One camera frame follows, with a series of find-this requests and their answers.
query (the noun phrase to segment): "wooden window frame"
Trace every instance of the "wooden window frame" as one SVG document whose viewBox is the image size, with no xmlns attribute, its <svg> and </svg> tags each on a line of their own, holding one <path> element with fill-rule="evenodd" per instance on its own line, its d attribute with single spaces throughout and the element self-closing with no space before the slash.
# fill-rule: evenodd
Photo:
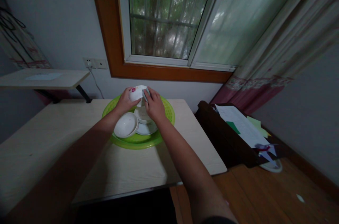
<svg viewBox="0 0 339 224">
<path fill-rule="evenodd" d="M 232 72 L 125 63 L 119 0 L 95 0 L 111 76 L 225 83 Z"/>
</svg>

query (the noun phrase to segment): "white table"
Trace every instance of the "white table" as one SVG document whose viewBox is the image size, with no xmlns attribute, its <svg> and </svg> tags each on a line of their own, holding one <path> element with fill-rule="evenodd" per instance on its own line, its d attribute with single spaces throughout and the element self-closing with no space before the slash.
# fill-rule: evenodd
<svg viewBox="0 0 339 224">
<path fill-rule="evenodd" d="M 169 99 L 175 127 L 211 175 L 227 169 L 187 103 Z M 37 183 L 60 155 L 98 120 L 110 100 L 63 100 L 50 104 L 0 145 L 0 192 L 8 212 Z M 176 172 L 165 144 L 144 150 L 120 148 L 110 141 L 85 179 L 73 203 L 106 200 L 176 184 Z"/>
<path fill-rule="evenodd" d="M 52 80 L 27 80 L 29 76 L 39 73 L 60 73 L 61 75 Z M 80 83 L 89 75 L 89 71 L 57 70 L 57 69 L 22 69 L 0 77 L 0 88 L 11 89 L 34 89 L 47 98 L 58 103 L 60 100 L 46 90 L 69 90 L 76 88 L 85 98 L 91 102 Z"/>
</svg>

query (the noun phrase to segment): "white wall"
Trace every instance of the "white wall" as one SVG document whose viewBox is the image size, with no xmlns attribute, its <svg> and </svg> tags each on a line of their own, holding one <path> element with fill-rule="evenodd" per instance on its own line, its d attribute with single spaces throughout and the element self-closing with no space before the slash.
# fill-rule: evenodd
<svg viewBox="0 0 339 224">
<path fill-rule="evenodd" d="M 281 140 L 339 185 L 339 45 L 254 112 Z"/>
<path fill-rule="evenodd" d="M 85 69 L 82 57 L 106 59 L 94 0 L 7 0 L 14 15 L 27 25 L 35 41 L 55 69 Z M 201 100 L 209 102 L 222 84 L 151 81 L 111 78 L 109 70 L 93 69 L 106 99 L 126 87 L 149 85 L 165 98 L 185 99 L 197 110 Z M 93 78 L 81 86 L 100 98 Z"/>
<path fill-rule="evenodd" d="M 0 47 L 0 77 L 14 71 Z M 0 100 L 0 144 L 45 107 L 32 90 L 0 89 Z"/>
</svg>

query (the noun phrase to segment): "yellow paper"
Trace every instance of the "yellow paper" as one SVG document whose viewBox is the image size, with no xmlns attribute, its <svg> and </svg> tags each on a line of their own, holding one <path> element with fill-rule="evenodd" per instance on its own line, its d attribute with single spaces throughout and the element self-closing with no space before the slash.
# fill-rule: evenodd
<svg viewBox="0 0 339 224">
<path fill-rule="evenodd" d="M 259 120 L 249 116 L 247 116 L 247 119 L 254 125 L 254 127 L 257 128 L 261 135 L 263 135 L 265 138 L 268 138 L 268 132 L 261 127 L 261 122 Z"/>
</svg>

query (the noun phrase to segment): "wooden table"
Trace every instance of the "wooden table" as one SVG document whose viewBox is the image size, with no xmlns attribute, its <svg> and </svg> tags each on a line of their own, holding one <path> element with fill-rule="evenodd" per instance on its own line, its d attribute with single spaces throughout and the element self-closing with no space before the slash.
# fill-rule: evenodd
<svg viewBox="0 0 339 224">
<path fill-rule="evenodd" d="M 233 106 L 231 103 L 217 104 L 218 106 Z M 258 156 L 258 150 L 251 148 L 221 117 L 213 110 L 214 104 L 201 101 L 198 104 L 198 111 L 195 114 L 201 127 L 207 134 L 211 143 L 217 150 L 224 164 L 234 167 L 244 164 L 248 168 L 267 163 L 268 160 Z M 277 156 L 269 153 L 273 160 L 287 157 L 293 154 L 293 150 L 278 139 L 271 131 L 262 126 L 271 136 L 267 141 L 274 146 Z"/>
<path fill-rule="evenodd" d="M 29 76 L 40 73 L 61 73 L 52 80 L 27 80 Z M 57 70 L 57 69 L 22 69 L 0 77 L 0 88 L 33 89 L 51 99 L 53 103 L 60 100 L 46 90 L 69 90 L 76 88 L 87 103 L 92 100 L 80 86 L 80 83 L 89 75 L 89 71 Z"/>
<path fill-rule="evenodd" d="M 211 175 L 226 166 L 187 103 L 169 99 L 175 128 L 200 157 Z M 60 155 L 98 120 L 110 100 L 63 100 L 49 104 L 0 145 L 0 191 L 5 212 L 12 209 Z M 128 150 L 111 142 L 85 179 L 73 203 L 111 199 L 180 182 L 165 144 Z"/>
</svg>

